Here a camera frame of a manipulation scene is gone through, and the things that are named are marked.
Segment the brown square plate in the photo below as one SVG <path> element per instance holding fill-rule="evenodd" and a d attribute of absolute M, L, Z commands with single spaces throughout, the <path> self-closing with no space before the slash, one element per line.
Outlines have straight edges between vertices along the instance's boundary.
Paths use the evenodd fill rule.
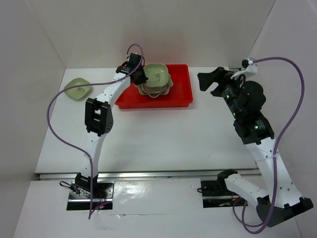
<path fill-rule="evenodd" d="M 141 88 L 146 94 L 159 94 L 166 90 L 166 85 L 160 87 L 150 87 L 144 83 L 141 85 Z"/>

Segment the large green scalloped bowl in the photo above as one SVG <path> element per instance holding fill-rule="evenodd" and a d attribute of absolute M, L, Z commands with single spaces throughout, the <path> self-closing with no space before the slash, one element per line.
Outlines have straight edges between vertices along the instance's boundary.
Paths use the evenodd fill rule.
<path fill-rule="evenodd" d="M 159 94 L 146 94 L 146 93 L 144 93 L 142 88 L 141 88 L 141 84 L 140 85 L 135 85 L 135 87 L 138 89 L 139 94 L 147 95 L 147 96 L 149 96 L 151 98 L 157 98 L 160 95 L 167 95 L 169 93 L 169 91 L 170 91 L 170 88 L 173 86 L 173 81 L 171 79 L 171 75 L 170 74 L 168 75 L 168 81 L 166 82 L 165 85 L 166 85 L 166 90 L 164 92 L 162 92 L 162 93 L 159 93 Z"/>

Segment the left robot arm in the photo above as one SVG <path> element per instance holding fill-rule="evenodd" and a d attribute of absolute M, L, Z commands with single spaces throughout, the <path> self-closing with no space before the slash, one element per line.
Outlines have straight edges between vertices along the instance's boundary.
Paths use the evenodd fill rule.
<path fill-rule="evenodd" d="M 98 192 L 98 164 L 105 137 L 111 131 L 114 120 L 112 109 L 121 94 L 132 83 L 142 84 L 147 81 L 143 65 L 143 57 L 131 53 L 128 60 L 120 65 L 111 84 L 95 98 L 85 102 L 85 126 L 87 145 L 82 168 L 75 177 L 75 184 L 87 198 L 94 197 Z"/>

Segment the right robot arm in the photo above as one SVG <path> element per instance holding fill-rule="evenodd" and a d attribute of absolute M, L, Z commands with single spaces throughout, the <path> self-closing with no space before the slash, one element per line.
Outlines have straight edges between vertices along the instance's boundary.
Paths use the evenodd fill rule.
<path fill-rule="evenodd" d="M 260 84 L 247 81 L 244 73 L 218 67 L 210 73 L 198 73 L 201 91 L 214 83 L 214 97 L 221 97 L 234 116 L 234 128 L 243 144 L 253 155 L 266 188 L 260 188 L 244 179 L 236 170 L 227 169 L 217 175 L 211 191 L 239 195 L 256 208 L 261 222 L 274 227 L 313 208 L 311 199 L 302 196 L 295 187 L 278 149 L 277 139 L 269 121 L 261 113 L 266 102 Z"/>

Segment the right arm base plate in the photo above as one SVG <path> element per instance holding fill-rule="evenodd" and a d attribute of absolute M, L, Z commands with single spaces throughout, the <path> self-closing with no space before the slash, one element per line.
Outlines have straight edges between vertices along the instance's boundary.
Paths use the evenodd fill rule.
<path fill-rule="evenodd" d="M 232 207 L 235 202 L 236 206 L 243 206 L 245 202 L 237 193 L 229 191 L 216 180 L 202 180 L 197 192 L 202 195 L 204 208 Z"/>

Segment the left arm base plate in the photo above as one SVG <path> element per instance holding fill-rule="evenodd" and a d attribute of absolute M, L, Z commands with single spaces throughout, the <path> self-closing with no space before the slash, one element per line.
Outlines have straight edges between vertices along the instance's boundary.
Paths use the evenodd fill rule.
<path fill-rule="evenodd" d="M 67 211 L 89 211 L 90 191 L 83 189 L 72 182 L 66 184 L 70 189 L 67 201 Z M 93 191 L 92 210 L 111 210 L 113 207 L 114 182 L 98 183 Z"/>

